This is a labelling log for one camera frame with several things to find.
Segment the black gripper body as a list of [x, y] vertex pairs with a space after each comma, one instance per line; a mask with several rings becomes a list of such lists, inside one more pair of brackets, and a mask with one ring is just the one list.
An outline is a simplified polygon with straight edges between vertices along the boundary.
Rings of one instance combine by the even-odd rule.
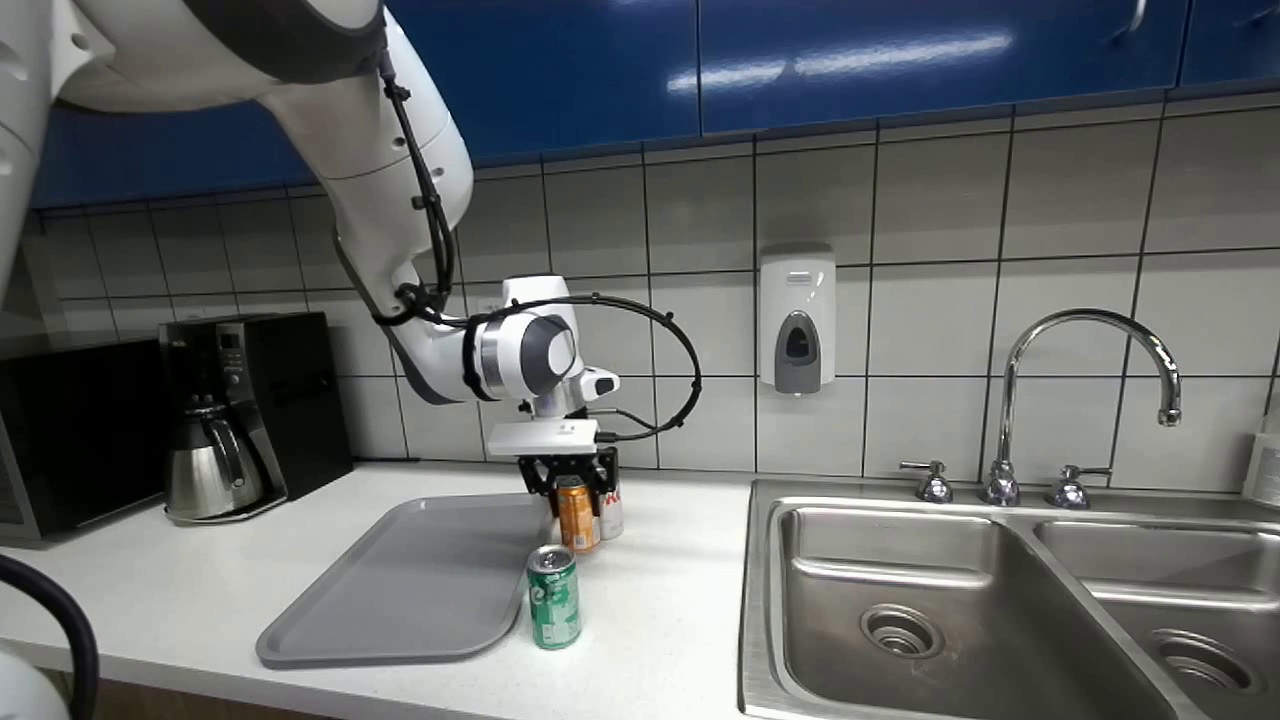
[[543, 478], [553, 488], [583, 478], [593, 490], [601, 490], [601, 478], [616, 478], [616, 451], [601, 448], [589, 457], [518, 457], [514, 466], [523, 478]]

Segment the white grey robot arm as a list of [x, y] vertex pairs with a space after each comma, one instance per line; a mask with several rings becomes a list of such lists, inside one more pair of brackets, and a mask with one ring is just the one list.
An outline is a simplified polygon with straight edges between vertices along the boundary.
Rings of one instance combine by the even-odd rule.
[[487, 317], [454, 317], [445, 265], [470, 205], [470, 156], [427, 64], [384, 0], [0, 0], [0, 281], [46, 113], [263, 109], [323, 187], [341, 260], [427, 404], [508, 399], [490, 433], [549, 499], [616, 488], [589, 409], [618, 375], [578, 354], [560, 275], [514, 275]]

